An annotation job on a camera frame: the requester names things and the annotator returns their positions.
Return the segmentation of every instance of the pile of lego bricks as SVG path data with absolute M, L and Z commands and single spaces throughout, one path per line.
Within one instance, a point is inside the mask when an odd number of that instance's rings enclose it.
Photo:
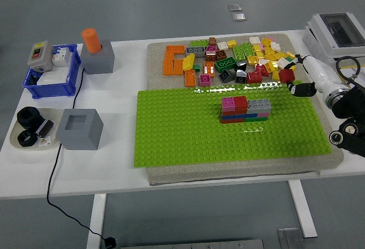
M 228 57 L 226 51 L 232 50 L 233 56 Z M 183 59 L 175 55 L 184 54 Z M 196 73 L 200 73 L 200 65 L 194 64 L 195 58 L 204 58 L 204 74 L 200 74 L 198 84 Z M 238 84 L 261 83 L 263 77 L 281 83 L 295 80 L 294 70 L 284 70 L 295 58 L 291 52 L 285 54 L 276 40 L 270 36 L 259 39 L 258 36 L 249 38 L 249 42 L 237 44 L 236 40 L 217 43 L 217 39 L 191 41 L 189 47 L 182 45 L 167 45 L 163 60 L 164 76 L 185 75 L 186 87 L 208 87 L 212 85 L 214 73 L 219 73 L 222 83 L 234 81 Z M 254 70 L 246 72 L 247 66 Z
M 246 96 L 223 97 L 220 120 L 222 124 L 266 121 L 270 115 L 269 99 L 248 100 Z

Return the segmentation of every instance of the power cord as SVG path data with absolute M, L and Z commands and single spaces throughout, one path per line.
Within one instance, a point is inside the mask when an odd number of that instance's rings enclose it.
M 83 78 L 84 78 L 84 71 L 85 71 L 85 69 L 82 70 L 80 87 L 79 87 L 79 89 L 78 89 L 78 91 L 77 91 L 77 93 L 75 95 L 75 98 L 74 98 L 74 103 L 72 105 L 72 108 L 73 109 L 75 108 L 76 98 L 79 95 L 79 92 L 80 92 L 80 89 L 81 89 L 81 86 L 82 86 L 82 81 L 83 81 Z M 57 152 L 57 156 L 56 156 L 55 165 L 53 166 L 52 173 L 51 173 L 51 177 L 50 177 L 50 180 L 48 182 L 48 189 L 47 189 L 47 202 L 48 202 L 48 204 L 51 205 L 51 206 L 53 206 L 54 208 L 58 209 L 59 211 L 61 211 L 65 216 L 69 217 L 70 219 L 73 219 L 73 220 L 77 221 L 79 225 L 81 225 L 82 227 L 88 229 L 93 234 L 98 235 L 99 237 L 101 237 L 101 239 L 104 240 L 104 244 L 105 244 L 106 249 L 115 248 L 116 247 L 116 240 L 115 240 L 115 238 L 112 238 L 112 237 L 104 238 L 99 233 L 96 233 L 96 232 L 92 231 L 89 227 L 87 227 L 86 225 L 83 225 L 78 219 L 76 219 L 76 218 L 68 215 L 60 207 L 58 207 L 57 205 L 55 205 L 55 204 L 53 204 L 53 203 L 50 202 L 51 182 L 52 182 L 52 177 L 53 177 L 53 174 L 55 173 L 55 169 L 56 169 L 56 166 L 57 166 L 57 162 L 58 162 L 58 158 L 59 158 L 59 153 L 61 151 L 61 147 L 62 147 L 62 144 L 59 145 L 58 152 Z

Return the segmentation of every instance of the gray floor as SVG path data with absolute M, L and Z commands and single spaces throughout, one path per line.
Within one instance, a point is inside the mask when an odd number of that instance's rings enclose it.
M 112 41 L 295 30 L 304 28 L 314 13 L 344 11 L 353 12 L 365 27 L 364 1 L 0 0 L 0 145 L 23 91 L 27 57 L 36 42 L 81 43 L 80 33 L 87 27 Z M 234 23 L 228 3 L 241 4 L 247 22 Z M 363 176 L 303 181 L 319 234 L 306 240 L 307 248 L 365 248 L 364 182 Z M 118 237 L 121 245 L 262 238 L 265 248 L 279 248 L 276 229 L 298 227 L 289 196 L 283 182 L 109 195 L 104 234 Z M 91 196 L 57 201 L 84 221 L 90 220 Z M 68 248 L 77 239 L 86 245 L 87 231 L 44 202 L 0 201 L 0 247 Z

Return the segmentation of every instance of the black nut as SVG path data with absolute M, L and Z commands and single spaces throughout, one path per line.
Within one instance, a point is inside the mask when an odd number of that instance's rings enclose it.
M 18 123 L 25 129 L 35 132 L 44 122 L 44 118 L 34 107 L 22 108 L 17 114 Z

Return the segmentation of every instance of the blue plastic basket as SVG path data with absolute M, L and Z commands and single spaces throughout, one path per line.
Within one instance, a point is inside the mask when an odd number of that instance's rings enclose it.
M 41 77 L 42 74 L 33 71 L 29 68 L 27 76 L 25 77 L 23 88 L 27 88 L 32 93 L 33 99 L 39 99 L 43 97 L 54 97 L 54 96 L 73 96 L 76 93 L 76 80 L 78 77 L 79 66 L 81 59 L 77 51 L 78 45 L 67 44 L 54 46 L 54 50 L 57 48 L 65 48 L 72 52 L 72 59 L 70 64 L 70 70 L 68 71 L 67 80 L 65 83 L 52 84 L 52 85 L 29 85 L 30 78 Z

